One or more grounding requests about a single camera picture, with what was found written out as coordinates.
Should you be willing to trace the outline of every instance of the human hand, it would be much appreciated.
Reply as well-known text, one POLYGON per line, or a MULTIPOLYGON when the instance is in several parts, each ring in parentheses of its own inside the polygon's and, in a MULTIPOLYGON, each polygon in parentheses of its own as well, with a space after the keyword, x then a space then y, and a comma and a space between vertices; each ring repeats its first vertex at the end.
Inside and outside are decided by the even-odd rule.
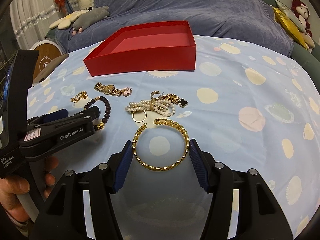
MULTIPOLYGON (((55 177, 49 172, 55 169, 59 164, 57 157, 50 156, 45 160, 45 176, 44 182, 47 188, 44 190, 44 196, 47 198, 51 193, 50 186, 56 182, 55 177)), ((25 222, 29 219, 27 212, 19 202, 16 195, 22 195, 30 190, 28 181, 17 175, 9 175, 5 179, 0 179, 0 203, 3 208, 17 221, 25 222)))

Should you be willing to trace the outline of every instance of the blue blanket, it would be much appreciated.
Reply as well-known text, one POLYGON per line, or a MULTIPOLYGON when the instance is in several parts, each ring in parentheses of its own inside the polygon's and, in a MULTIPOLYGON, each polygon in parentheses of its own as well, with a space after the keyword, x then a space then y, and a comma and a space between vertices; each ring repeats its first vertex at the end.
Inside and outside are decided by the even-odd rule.
POLYGON ((110 19, 72 36, 71 27, 56 32, 66 52, 103 41, 122 27, 147 22, 187 20, 193 34, 248 41, 290 56, 292 42, 262 0, 95 0, 110 7, 110 19))

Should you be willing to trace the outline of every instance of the pearl necklace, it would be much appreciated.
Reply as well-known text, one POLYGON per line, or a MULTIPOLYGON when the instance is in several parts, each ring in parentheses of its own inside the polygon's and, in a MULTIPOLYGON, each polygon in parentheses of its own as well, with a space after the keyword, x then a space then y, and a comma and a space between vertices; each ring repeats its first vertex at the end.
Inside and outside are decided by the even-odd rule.
POLYGON ((130 102, 129 106, 126 106, 124 108, 128 112, 135 112, 135 111, 143 111, 143 110, 149 110, 149 111, 155 111, 158 114, 169 117, 173 116, 176 112, 176 108, 174 107, 174 103, 172 103, 170 100, 141 100, 138 103, 130 102), (166 110, 171 108, 171 113, 165 113, 166 110))

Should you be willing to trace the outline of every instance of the black clover pendant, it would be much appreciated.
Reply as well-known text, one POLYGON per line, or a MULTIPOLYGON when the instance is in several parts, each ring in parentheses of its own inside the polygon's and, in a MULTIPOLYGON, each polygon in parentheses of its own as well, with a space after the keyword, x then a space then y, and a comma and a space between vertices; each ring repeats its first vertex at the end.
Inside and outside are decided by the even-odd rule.
POLYGON ((178 101, 178 105, 181 106, 181 107, 185 107, 187 104, 188 104, 188 101, 184 100, 183 98, 181 98, 178 101))

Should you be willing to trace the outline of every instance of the bed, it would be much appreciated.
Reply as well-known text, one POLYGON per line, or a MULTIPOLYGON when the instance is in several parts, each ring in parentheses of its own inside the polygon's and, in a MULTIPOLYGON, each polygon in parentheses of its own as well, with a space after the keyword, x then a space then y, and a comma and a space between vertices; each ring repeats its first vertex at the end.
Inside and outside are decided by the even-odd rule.
MULTIPOLYGON (((280 53, 235 39, 194 38, 194 72, 92 77, 83 59, 96 43, 71 52, 46 80, 32 87, 28 118, 62 108, 69 115, 81 111, 91 98, 103 95, 93 89, 97 82, 133 89, 127 98, 108 96, 112 109, 106 127, 58 152, 60 165, 54 175, 59 179, 68 169, 89 171, 107 161, 133 139, 142 124, 135 123, 124 107, 129 102, 148 100, 154 90, 174 93, 188 105, 177 107, 170 118, 182 124, 190 138, 195 138, 203 151, 212 153, 216 161, 239 171, 256 168, 297 236, 320 204, 318 91, 306 71, 280 53), (89 98, 72 103, 70 99, 82 90, 89 98)), ((155 112, 147 112, 148 129, 141 135, 137 151, 146 162, 162 166, 180 157, 183 141, 172 130, 153 129, 152 122, 158 117, 155 112)), ((235 191, 229 237, 236 231, 237 194, 235 191)), ((131 240, 150 239, 150 234, 154 240, 199 239, 210 201, 211 196, 197 182, 190 158, 163 173, 149 171, 133 159, 124 187, 112 196, 121 233, 131 240)), ((88 203, 85 193, 87 233, 94 238, 88 203)))
POLYGON ((290 56, 293 44, 274 21, 272 8, 262 0, 94 0, 109 6, 110 19, 72 36, 72 27, 57 30, 65 52, 103 41, 118 29, 147 22, 187 20, 193 34, 234 38, 290 56))

